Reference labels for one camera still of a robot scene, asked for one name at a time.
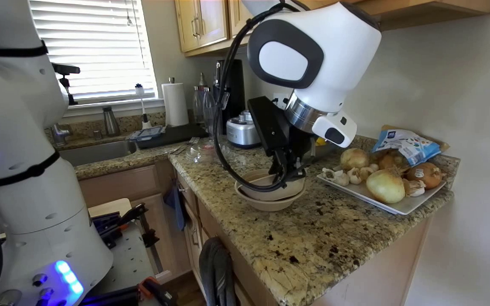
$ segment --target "bowl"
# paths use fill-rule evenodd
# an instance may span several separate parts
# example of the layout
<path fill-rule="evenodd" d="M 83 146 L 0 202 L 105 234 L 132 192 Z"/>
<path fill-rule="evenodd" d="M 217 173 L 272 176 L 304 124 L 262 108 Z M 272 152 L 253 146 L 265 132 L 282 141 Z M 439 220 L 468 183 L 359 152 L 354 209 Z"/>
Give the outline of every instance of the bowl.
<path fill-rule="evenodd" d="M 272 175 L 270 176 L 262 176 L 262 178 L 257 178 L 257 180 L 251 180 L 251 181 L 255 181 L 255 183 L 258 183 L 258 180 L 260 181 L 267 181 L 267 183 L 270 183 L 272 180 L 268 180 L 268 178 L 272 178 Z M 248 193 L 245 193 L 245 190 L 241 190 L 241 188 L 245 188 L 245 186 L 241 186 L 240 183 L 234 183 L 234 192 L 236 192 L 236 195 L 243 200 L 243 202 L 246 202 L 248 205 L 251 205 L 253 209 L 258 209 L 258 210 L 282 210 L 282 209 L 285 209 L 285 207 L 289 207 L 289 205 L 292 205 L 302 193 L 304 193 L 304 178 L 301 180 L 301 183 L 294 183 L 296 186 L 299 186 L 299 188 L 287 188 L 287 190 L 274 190 L 275 193 L 284 193 L 285 197 L 284 198 L 275 198 L 275 200 L 265 200 L 265 198 L 253 198 L 253 197 L 250 197 Z"/>
<path fill-rule="evenodd" d="M 267 175 L 267 176 L 258 176 L 255 180 L 250 180 L 250 183 L 255 185 L 270 185 L 274 181 L 275 175 Z M 299 180 L 289 180 L 285 181 L 285 186 L 270 190 L 270 192 L 258 192 L 258 190 L 251 190 L 246 185 L 240 185 L 240 188 L 243 190 L 243 193 L 246 193 L 250 198 L 257 198 L 257 200 L 282 200 L 287 197 L 294 197 L 296 193 L 299 193 L 304 188 L 306 178 L 299 178 Z"/>

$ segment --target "paper towel roll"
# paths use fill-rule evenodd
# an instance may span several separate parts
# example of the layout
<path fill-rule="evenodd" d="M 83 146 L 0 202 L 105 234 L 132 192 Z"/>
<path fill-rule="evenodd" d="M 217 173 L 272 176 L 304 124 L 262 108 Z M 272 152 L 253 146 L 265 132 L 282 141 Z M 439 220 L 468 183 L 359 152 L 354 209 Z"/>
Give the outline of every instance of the paper towel roll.
<path fill-rule="evenodd" d="M 182 83 L 161 83 L 165 125 L 188 124 L 187 100 Z"/>

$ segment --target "faucet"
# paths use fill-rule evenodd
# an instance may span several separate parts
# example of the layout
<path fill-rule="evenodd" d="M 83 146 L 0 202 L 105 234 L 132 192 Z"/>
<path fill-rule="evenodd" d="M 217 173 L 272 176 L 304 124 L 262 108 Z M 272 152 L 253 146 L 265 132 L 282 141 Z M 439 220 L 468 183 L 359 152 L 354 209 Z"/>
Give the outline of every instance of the faucet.
<path fill-rule="evenodd" d="M 64 144 L 64 137 L 69 134 L 69 129 L 61 129 L 57 124 L 52 125 L 52 137 L 56 144 Z"/>
<path fill-rule="evenodd" d="M 105 125 L 105 135 L 120 134 L 119 122 L 115 120 L 110 107 L 103 107 L 103 125 Z"/>

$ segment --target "kitchen counter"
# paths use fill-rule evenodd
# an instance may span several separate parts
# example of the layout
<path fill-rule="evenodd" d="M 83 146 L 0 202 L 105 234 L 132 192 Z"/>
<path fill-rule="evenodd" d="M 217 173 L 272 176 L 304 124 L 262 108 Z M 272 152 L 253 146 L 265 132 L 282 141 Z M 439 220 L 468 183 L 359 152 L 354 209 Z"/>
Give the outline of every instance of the kitchen counter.
<path fill-rule="evenodd" d="M 160 159 L 166 159 L 170 152 L 180 151 L 183 146 L 185 146 L 183 142 L 178 142 L 178 144 L 168 144 L 168 146 L 160 146 L 160 147 L 151 147 L 151 149 L 137 149 L 127 156 L 78 164 L 74 166 L 76 178 L 85 180 L 92 176 L 102 176 L 102 175 L 115 173 L 115 171 L 124 171 L 129 168 L 148 166 Z"/>
<path fill-rule="evenodd" d="M 352 146 L 371 147 L 357 137 Z M 177 171 L 219 222 L 279 304 L 311 304 L 316 297 L 394 243 L 418 222 L 452 202 L 457 158 L 433 161 L 447 185 L 410 215 L 391 215 L 314 180 L 321 166 L 338 163 L 331 152 L 308 166 L 308 190 L 289 209 L 260 212 L 233 192 L 233 178 L 219 163 L 194 163 L 187 151 L 170 154 Z M 265 175 L 262 149 L 233 149 L 231 163 L 246 176 Z"/>

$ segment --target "onion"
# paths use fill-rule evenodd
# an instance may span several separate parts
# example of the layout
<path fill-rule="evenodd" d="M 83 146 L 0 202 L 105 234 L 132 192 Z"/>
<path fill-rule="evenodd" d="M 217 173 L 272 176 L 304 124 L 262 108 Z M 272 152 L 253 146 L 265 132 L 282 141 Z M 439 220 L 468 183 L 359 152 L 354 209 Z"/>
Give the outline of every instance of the onion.
<path fill-rule="evenodd" d="M 423 163 L 406 171 L 410 180 L 422 180 L 427 188 L 435 188 L 444 180 L 442 169 L 439 169 L 433 163 Z"/>
<path fill-rule="evenodd" d="M 340 156 L 342 168 L 362 168 L 369 164 L 369 156 L 364 149 L 348 147 Z"/>
<path fill-rule="evenodd" d="M 408 161 L 399 152 L 388 152 L 379 159 L 379 168 L 389 169 L 394 175 L 401 176 L 405 169 L 410 168 Z"/>
<path fill-rule="evenodd" d="M 389 169 L 377 169 L 365 180 L 367 190 L 386 203 L 399 202 L 405 197 L 403 180 Z"/>

